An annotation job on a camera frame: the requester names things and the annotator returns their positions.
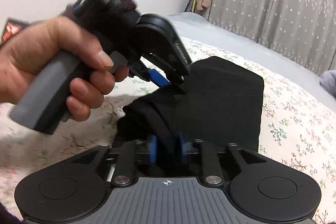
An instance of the human hand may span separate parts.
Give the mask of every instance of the human hand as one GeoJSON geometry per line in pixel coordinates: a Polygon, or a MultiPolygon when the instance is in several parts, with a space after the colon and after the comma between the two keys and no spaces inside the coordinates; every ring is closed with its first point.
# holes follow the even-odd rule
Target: human hand
{"type": "Polygon", "coordinates": [[[71,95],[67,107],[76,121],[85,121],[91,108],[104,102],[115,82],[128,76],[128,68],[119,68],[114,76],[109,70],[111,58],[102,50],[96,36],[64,16],[52,18],[26,28],[7,42],[0,50],[0,102],[16,104],[28,90],[34,77],[60,50],[77,55],[95,69],[90,83],[76,78],[70,83],[71,95]]]}

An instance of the metal screw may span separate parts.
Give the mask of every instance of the metal screw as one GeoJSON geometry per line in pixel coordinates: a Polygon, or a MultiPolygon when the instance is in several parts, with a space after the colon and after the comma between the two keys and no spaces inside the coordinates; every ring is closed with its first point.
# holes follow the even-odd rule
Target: metal screw
{"type": "Polygon", "coordinates": [[[126,184],[130,182],[130,178],[127,176],[116,176],[114,182],[117,184],[126,184]]]}
{"type": "Polygon", "coordinates": [[[208,176],[205,181],[209,184],[218,184],[222,182],[222,179],[219,176],[208,176]]]}

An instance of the black folded garment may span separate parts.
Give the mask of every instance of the black folded garment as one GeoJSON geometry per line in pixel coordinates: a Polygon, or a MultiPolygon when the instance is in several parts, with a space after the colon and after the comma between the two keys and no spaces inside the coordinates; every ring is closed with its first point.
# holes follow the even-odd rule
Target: black folded garment
{"type": "Polygon", "coordinates": [[[166,147],[182,134],[216,147],[238,143],[258,151],[263,78],[219,57],[191,65],[179,87],[167,85],[123,108],[113,146],[157,135],[166,147]]]}

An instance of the curtain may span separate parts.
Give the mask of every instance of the curtain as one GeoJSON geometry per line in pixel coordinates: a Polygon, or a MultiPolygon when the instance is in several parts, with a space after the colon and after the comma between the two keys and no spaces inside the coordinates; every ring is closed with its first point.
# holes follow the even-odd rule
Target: curtain
{"type": "Polygon", "coordinates": [[[336,0],[211,0],[202,15],[318,75],[336,69],[336,0]]]}

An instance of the gray ribbed plate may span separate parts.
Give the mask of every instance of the gray ribbed plate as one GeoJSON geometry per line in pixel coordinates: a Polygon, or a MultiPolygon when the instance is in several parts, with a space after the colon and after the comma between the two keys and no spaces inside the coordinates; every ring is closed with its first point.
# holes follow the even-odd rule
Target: gray ribbed plate
{"type": "MultiPolygon", "coordinates": [[[[196,178],[139,178],[112,191],[92,215],[73,224],[261,224],[231,205],[220,189],[196,178]]],[[[313,224],[310,219],[301,224],[313,224]]]]}

